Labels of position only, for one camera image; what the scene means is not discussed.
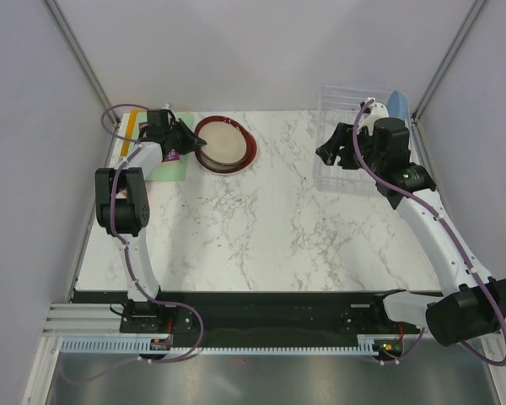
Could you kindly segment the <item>red rimmed cream plate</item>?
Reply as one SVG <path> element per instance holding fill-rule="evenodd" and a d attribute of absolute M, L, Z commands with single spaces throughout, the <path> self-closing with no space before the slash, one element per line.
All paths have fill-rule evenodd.
<path fill-rule="evenodd" d="M 231 174 L 238 173 L 238 172 L 240 172 L 242 170 L 245 170 L 249 165 L 251 165 L 253 163 L 254 159 L 256 158 L 257 152 L 258 152 L 257 143 L 256 143 L 256 140 L 254 139 L 254 137 L 241 124 L 239 124 L 236 120 L 231 119 L 231 118 L 226 117 L 226 116 L 208 116 L 206 118 L 201 119 L 199 121 L 199 123 L 204 122 L 204 121 L 205 122 L 209 122 L 209 121 L 222 121 L 222 122 L 230 123 L 231 125 L 237 127 L 243 133 L 243 135 L 245 136 L 245 139 L 246 139 L 247 145 L 248 145 L 248 151 L 247 151 L 245 162 L 237 170 L 225 171 L 225 172 L 222 172 L 222 171 L 211 171 L 208 168 L 205 168 L 204 166 L 202 166 L 197 161 L 202 168 L 204 168 L 205 170 L 211 171 L 212 173 L 219 174 L 219 175 L 231 175 Z"/>
<path fill-rule="evenodd" d="M 202 121 L 196 135 L 206 142 L 196 151 L 197 161 L 211 171 L 237 170 L 246 160 L 247 141 L 243 133 L 225 121 Z"/>

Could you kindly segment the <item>light blue plate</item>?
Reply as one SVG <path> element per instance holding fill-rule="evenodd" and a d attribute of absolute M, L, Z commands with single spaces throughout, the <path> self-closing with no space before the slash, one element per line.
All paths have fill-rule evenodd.
<path fill-rule="evenodd" d="M 406 121 L 409 115 L 408 99 L 404 93 L 395 90 L 386 104 L 389 117 Z"/>

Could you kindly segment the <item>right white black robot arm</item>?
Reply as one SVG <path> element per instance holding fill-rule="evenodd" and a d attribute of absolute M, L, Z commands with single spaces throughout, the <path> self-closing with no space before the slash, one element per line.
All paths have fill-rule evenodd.
<path fill-rule="evenodd" d="M 439 296 L 403 289 L 377 294 L 369 311 L 375 330 L 412 324 L 429 330 L 443 346 L 466 345 L 495 332 L 506 339 L 506 278 L 496 279 L 456 232 L 433 178 L 411 158 L 410 131 L 402 119 L 339 122 L 315 153 L 325 166 L 369 175 L 417 237 L 439 281 Z"/>

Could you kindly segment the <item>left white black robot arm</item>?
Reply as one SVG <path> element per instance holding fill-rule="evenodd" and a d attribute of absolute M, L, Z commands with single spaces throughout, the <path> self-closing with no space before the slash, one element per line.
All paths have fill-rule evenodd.
<path fill-rule="evenodd" d="M 113 167 L 94 175 L 95 213 L 99 226 L 115 241 L 128 275 L 128 299 L 152 302 L 138 320 L 150 332 L 161 331 L 168 311 L 156 304 L 160 291 L 150 262 L 146 228 L 150 206 L 146 179 L 171 152 L 187 155 L 207 145 L 169 109 L 148 110 L 147 124 L 133 139 L 133 151 Z"/>

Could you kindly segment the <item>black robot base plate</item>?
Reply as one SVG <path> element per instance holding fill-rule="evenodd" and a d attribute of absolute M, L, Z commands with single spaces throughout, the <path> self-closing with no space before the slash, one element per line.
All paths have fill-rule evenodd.
<path fill-rule="evenodd" d="M 413 336 L 391 321 L 374 293 L 165 292 L 162 305 L 123 302 L 122 333 L 169 333 L 176 347 L 298 349 L 355 347 L 360 335 Z"/>

